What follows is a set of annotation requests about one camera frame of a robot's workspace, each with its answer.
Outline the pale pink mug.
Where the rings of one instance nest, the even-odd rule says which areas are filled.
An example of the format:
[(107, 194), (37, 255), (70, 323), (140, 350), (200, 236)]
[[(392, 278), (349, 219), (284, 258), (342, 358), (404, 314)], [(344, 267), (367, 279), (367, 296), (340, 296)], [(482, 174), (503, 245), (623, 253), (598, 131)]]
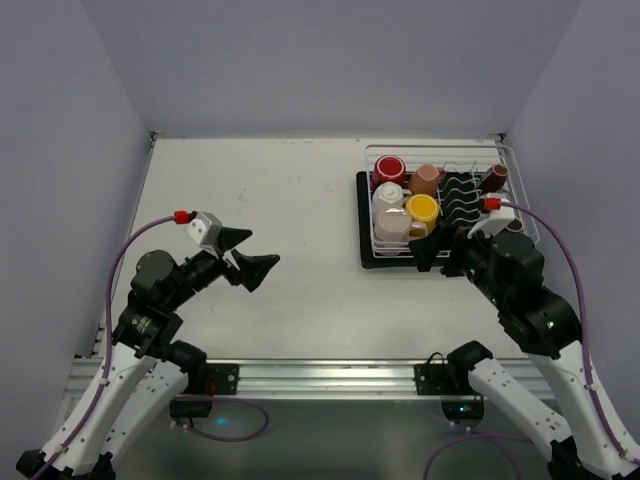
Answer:
[(429, 234), (429, 227), (415, 221), (403, 207), (389, 207), (380, 211), (374, 223), (374, 236), (386, 243), (408, 242)]

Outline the yellow mug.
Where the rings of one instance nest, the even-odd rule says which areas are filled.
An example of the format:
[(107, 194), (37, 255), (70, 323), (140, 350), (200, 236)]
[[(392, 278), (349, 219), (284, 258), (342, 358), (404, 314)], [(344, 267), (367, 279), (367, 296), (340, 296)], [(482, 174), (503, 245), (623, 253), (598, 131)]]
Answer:
[(414, 221), (425, 224), (435, 223), (440, 215), (440, 204), (427, 194), (414, 194), (405, 202), (404, 208)]

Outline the white faceted mug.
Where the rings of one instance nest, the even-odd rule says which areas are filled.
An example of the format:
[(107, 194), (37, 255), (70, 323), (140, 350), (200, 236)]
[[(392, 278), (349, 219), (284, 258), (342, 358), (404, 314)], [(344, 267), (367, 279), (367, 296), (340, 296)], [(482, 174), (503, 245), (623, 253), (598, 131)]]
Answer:
[(394, 182), (384, 182), (378, 185), (372, 194), (371, 207), (373, 218), (390, 207), (403, 207), (412, 192), (402, 188)]

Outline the salmon pink mug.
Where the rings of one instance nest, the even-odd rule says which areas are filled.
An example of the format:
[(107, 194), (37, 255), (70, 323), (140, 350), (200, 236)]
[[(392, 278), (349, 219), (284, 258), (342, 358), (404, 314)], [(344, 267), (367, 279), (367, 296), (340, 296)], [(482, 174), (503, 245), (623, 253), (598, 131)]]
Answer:
[(413, 194), (436, 197), (439, 183), (445, 175), (446, 172), (443, 168), (432, 164), (423, 164), (412, 174), (408, 182), (408, 189)]

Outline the red mug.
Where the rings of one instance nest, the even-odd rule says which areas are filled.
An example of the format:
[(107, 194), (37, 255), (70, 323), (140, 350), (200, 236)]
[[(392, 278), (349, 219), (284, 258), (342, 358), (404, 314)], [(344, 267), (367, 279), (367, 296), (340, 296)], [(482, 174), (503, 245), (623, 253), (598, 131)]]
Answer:
[(397, 156), (382, 156), (373, 166), (371, 174), (371, 188), (375, 191), (380, 185), (391, 182), (404, 186), (406, 164)]

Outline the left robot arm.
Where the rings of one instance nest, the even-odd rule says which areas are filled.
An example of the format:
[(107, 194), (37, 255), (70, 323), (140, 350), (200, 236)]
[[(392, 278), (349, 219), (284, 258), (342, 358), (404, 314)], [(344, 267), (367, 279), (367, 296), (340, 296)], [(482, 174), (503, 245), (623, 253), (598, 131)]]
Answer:
[(177, 311), (219, 278), (255, 291), (280, 257), (238, 252), (248, 230), (197, 219), (186, 225), (199, 252), (183, 263), (164, 250), (139, 259), (126, 307), (117, 320), (106, 320), (100, 367), (54, 436), (20, 456), (16, 469), (24, 477), (113, 479), (125, 451), (176, 396), (214, 395), (206, 353), (175, 337), (182, 325)]

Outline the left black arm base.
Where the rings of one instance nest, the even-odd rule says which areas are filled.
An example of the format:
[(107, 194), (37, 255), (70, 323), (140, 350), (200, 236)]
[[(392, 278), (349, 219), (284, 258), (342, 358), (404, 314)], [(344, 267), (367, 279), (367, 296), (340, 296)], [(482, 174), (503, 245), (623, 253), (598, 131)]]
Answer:
[(187, 387), (170, 402), (170, 417), (177, 420), (206, 418), (215, 397), (236, 394), (238, 378), (238, 364), (201, 364), (188, 375)]

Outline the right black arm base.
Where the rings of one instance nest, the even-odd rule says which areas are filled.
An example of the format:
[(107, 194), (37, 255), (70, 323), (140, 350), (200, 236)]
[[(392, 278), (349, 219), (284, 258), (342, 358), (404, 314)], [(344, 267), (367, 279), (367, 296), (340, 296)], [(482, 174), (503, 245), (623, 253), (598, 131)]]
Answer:
[(484, 347), (460, 347), (444, 356), (431, 354), (423, 363), (413, 366), (416, 393), (439, 397), (445, 418), (454, 425), (476, 427), (485, 416), (484, 396), (469, 383), (468, 374), (475, 365), (492, 354)]

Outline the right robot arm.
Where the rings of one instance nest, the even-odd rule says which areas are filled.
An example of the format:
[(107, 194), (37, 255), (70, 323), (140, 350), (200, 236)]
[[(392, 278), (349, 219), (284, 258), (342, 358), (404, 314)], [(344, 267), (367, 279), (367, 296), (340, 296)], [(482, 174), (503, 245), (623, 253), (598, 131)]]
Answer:
[(554, 479), (636, 479), (639, 444), (609, 400), (588, 349), (584, 308), (573, 309), (543, 283), (544, 257), (522, 233), (494, 236), (438, 226), (409, 243), (419, 270), (441, 249), (441, 270), (464, 277), (496, 308), (504, 332), (550, 387), (559, 410), (538, 399), (478, 341), (451, 351), (443, 366), (415, 367), (419, 382), (465, 387), (490, 400), (537, 447)]

